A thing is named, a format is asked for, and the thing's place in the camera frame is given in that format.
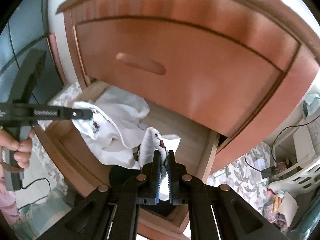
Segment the person's left hand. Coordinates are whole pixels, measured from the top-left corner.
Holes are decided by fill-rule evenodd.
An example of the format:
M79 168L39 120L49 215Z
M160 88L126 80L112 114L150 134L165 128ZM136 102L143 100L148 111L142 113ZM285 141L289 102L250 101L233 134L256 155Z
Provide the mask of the person's left hand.
M34 129L30 130L28 138L18 142L1 126L1 147L5 147L14 152L14 159L19 167L26 169L30 165L30 157L32 150L32 139L35 135Z

